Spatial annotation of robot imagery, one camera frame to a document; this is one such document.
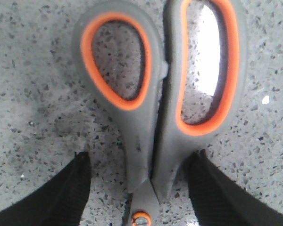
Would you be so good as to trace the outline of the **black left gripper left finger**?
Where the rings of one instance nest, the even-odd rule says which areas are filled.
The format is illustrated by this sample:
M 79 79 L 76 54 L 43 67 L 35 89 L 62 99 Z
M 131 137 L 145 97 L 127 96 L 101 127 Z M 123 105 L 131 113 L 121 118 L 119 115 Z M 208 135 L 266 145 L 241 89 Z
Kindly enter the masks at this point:
M 0 226 L 77 226 L 90 187 L 91 160 L 80 152 L 39 189 L 0 211 Z

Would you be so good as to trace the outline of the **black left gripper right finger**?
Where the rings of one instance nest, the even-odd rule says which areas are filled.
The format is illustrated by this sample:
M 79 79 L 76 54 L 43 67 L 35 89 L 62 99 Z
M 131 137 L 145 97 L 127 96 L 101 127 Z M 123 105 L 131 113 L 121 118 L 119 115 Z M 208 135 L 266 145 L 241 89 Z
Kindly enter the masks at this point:
M 239 187 L 207 158 L 205 151 L 190 156 L 186 178 L 201 226 L 283 226 L 283 214 Z

